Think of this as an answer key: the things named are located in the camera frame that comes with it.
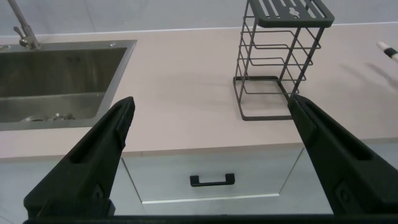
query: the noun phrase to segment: cabinet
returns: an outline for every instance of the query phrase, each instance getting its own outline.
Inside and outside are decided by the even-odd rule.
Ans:
[[[25,196],[57,165],[58,161],[0,162],[0,223],[22,223],[27,220]],[[122,162],[119,163],[111,196],[115,215],[144,213],[134,186]]]
[[[306,150],[294,165],[279,196],[144,203],[148,215],[271,215],[332,213]]]
[[[277,195],[301,148],[124,158],[143,203],[192,198]],[[226,182],[226,174],[234,182]],[[191,178],[208,186],[193,187]]]

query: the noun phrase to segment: black drawer handle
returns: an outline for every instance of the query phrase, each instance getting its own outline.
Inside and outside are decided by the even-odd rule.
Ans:
[[[233,185],[235,184],[235,174],[225,174],[225,182],[209,182],[199,183],[199,176],[190,176],[192,187],[206,187],[206,186],[220,186],[220,185]]]

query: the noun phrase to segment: white object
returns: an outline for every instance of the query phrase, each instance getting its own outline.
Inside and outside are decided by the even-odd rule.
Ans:
[[[398,52],[386,43],[379,41],[377,46],[391,59],[398,63]]]

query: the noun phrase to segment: wall tile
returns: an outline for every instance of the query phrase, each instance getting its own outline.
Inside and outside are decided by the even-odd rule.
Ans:
[[[241,26],[242,0],[86,0],[98,32]]]
[[[84,0],[17,0],[36,34],[94,32]],[[16,35],[20,26],[7,0],[0,0],[0,35]]]

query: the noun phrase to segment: stainless steel sink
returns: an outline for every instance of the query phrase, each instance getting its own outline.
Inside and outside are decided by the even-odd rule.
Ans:
[[[0,131],[94,125],[111,106],[135,43],[0,45]]]

